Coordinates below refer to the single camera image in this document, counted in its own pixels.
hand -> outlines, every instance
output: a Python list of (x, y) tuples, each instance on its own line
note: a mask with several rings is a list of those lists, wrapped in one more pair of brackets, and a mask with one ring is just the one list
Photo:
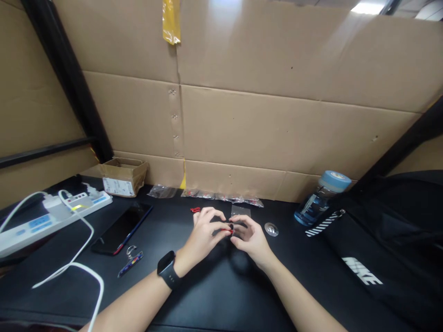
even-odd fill
[(229, 219), (230, 222), (243, 221), (248, 227), (242, 225), (234, 225), (234, 234), (238, 237), (231, 237), (231, 242), (237, 249), (246, 252), (257, 264), (259, 268), (265, 271), (274, 262), (278, 261), (277, 257), (269, 247), (268, 241), (264, 236), (262, 227), (253, 221), (247, 215), (236, 215)]
[[(201, 212), (194, 213), (194, 229), (184, 247), (177, 251), (175, 258), (174, 270), (180, 278), (202, 261), (220, 240), (231, 234), (229, 224), (210, 222), (215, 216), (226, 221), (223, 212), (213, 207), (204, 207)], [(226, 231), (212, 236), (219, 229)]]

desk surface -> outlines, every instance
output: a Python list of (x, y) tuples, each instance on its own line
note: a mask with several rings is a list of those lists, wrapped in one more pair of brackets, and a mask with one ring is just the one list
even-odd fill
[[(192, 230), (192, 212), (197, 206), (214, 206), (231, 214), (231, 203), (199, 198), (154, 199), (149, 187), (136, 200), (154, 208), (129, 244), (143, 250), (145, 257), (122, 278), (117, 273), (127, 263), (125, 253), (104, 256), (90, 248), (77, 261), (91, 267), (105, 282), (101, 309), (156, 269), (158, 260), (170, 250), (181, 248)], [(118, 219), (135, 199), (115, 197), (107, 207), (86, 219), (95, 228), (93, 240)], [(293, 218), (295, 204), (264, 201), (264, 208), (242, 204), (260, 225), (274, 223), (277, 237), (266, 235), (282, 263), (305, 288), (350, 332), (413, 331), (360, 285), (358, 278), (321, 238), (308, 238), (304, 227)], [(0, 319), (43, 321), (83, 325), (92, 315), (98, 284), (75, 267), (38, 289), (31, 287), (67, 264), (89, 236), (80, 221), (65, 227), (54, 238), (0, 279)], [(210, 255), (185, 277), (172, 292), (149, 330), (179, 331), (211, 329), (226, 331), (293, 331), (270, 282), (243, 252), (223, 240)]]

wrist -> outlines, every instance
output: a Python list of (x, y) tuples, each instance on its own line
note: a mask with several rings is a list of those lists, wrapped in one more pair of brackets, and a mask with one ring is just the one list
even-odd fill
[(277, 256), (275, 256), (274, 253), (271, 253), (269, 258), (263, 261), (258, 267), (269, 276), (269, 273), (276, 270), (279, 263), (280, 261)]
[(194, 267), (189, 255), (186, 254), (184, 248), (181, 248), (175, 254), (174, 271), (179, 278), (184, 277)]

small plastic bag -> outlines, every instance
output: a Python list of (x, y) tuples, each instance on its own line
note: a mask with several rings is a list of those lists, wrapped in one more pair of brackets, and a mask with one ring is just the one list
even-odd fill
[(245, 203), (257, 206), (259, 208), (263, 208), (264, 205), (261, 200), (258, 199), (257, 196), (246, 196), (244, 197)]
[(148, 196), (154, 198), (171, 198), (175, 196), (176, 192), (177, 188), (165, 187), (161, 184), (156, 184), (154, 187), (152, 187)]
[(180, 197), (198, 197), (198, 189), (185, 189), (181, 193)]
[(251, 210), (244, 208), (244, 207), (238, 207), (237, 205), (232, 205), (231, 208), (231, 217), (235, 216), (235, 215), (240, 215), (240, 214), (245, 214), (247, 216), (251, 216)]
[(216, 195), (210, 191), (199, 190), (195, 197), (213, 200), (216, 197)]
[(216, 194), (216, 199), (224, 202), (231, 202), (232, 204), (240, 204), (245, 200), (241, 195), (225, 195), (225, 194)]

black smartwatch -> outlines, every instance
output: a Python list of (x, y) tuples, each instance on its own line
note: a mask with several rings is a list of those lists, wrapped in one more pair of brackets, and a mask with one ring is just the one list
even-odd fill
[(172, 290), (176, 289), (181, 283), (181, 278), (175, 273), (174, 262), (175, 253), (169, 251), (158, 261), (157, 265), (157, 275), (161, 276)]

